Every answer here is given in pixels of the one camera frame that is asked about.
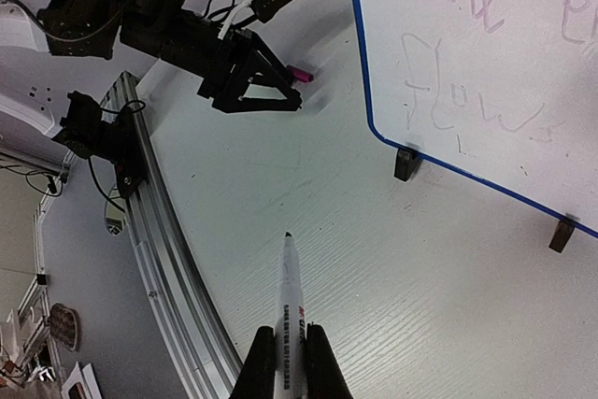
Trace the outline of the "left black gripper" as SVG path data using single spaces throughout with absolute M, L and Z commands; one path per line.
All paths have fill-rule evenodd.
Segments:
M 264 40 L 250 30 L 233 30 L 216 40 L 197 94 L 226 114 L 294 112 L 303 103 L 294 77 Z M 249 87 L 271 88 L 281 98 L 247 97 Z

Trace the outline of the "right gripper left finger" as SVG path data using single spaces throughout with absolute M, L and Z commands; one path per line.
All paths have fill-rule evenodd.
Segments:
M 277 367 L 274 329 L 258 328 L 231 399 L 273 399 Z

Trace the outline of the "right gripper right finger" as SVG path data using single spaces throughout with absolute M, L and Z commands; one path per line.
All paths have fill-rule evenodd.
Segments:
M 327 334 L 319 324 L 310 323 L 307 326 L 305 356 L 309 399 L 351 399 L 353 397 Z

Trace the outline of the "magenta marker cap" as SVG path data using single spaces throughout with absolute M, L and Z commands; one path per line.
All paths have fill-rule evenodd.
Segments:
M 303 69 L 295 67 L 293 65 L 288 64 L 286 66 L 287 71 L 289 72 L 290 76 L 292 77 L 292 82 L 300 82 L 300 83 L 311 83 L 314 80 L 314 75 L 306 72 Z

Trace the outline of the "white marker pen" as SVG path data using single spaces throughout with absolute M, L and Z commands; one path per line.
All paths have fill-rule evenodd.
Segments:
M 306 313 L 299 255 L 290 232 L 280 253 L 275 317 L 275 398 L 306 398 Z

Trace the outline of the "blue framed small whiteboard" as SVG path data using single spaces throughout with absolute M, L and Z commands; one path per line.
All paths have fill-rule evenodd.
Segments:
M 380 141 L 597 232 L 597 0 L 352 0 Z

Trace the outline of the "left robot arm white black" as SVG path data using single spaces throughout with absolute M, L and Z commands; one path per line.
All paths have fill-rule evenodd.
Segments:
M 223 113 L 294 112 L 302 105 L 296 82 L 309 73 L 283 64 L 251 30 L 292 0 L 231 0 L 195 13 L 185 0 L 50 0 L 40 10 L 24 0 L 1 0 L 1 43 L 57 57 L 108 60 L 116 43 L 155 57 L 201 79 L 198 93 Z M 122 198 L 146 177 L 135 117 L 128 100 L 111 110 L 79 92 L 61 93 L 1 78 L 3 113 L 35 128 L 79 158 L 113 164 Z

